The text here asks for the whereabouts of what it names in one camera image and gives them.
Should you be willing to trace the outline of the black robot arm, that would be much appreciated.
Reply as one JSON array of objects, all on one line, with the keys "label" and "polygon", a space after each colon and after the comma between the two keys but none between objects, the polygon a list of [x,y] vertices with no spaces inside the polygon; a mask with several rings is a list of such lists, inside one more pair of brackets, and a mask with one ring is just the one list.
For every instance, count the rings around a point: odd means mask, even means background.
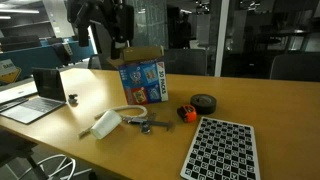
[{"label": "black robot arm", "polygon": [[102,25],[111,37],[112,59],[134,37],[134,7],[126,0],[67,0],[67,20],[78,29],[81,47],[88,45],[88,27]]}]

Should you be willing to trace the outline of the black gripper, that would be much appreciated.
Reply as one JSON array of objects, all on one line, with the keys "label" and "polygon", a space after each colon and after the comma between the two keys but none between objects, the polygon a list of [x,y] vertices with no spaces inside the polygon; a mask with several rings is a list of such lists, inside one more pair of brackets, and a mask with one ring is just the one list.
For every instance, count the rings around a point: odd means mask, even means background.
[{"label": "black gripper", "polygon": [[[131,5],[120,4],[114,8],[113,34],[111,43],[111,58],[120,57],[120,48],[123,48],[128,41],[134,37],[134,8]],[[88,25],[80,22],[78,25],[79,46],[86,47],[88,42]]]}]

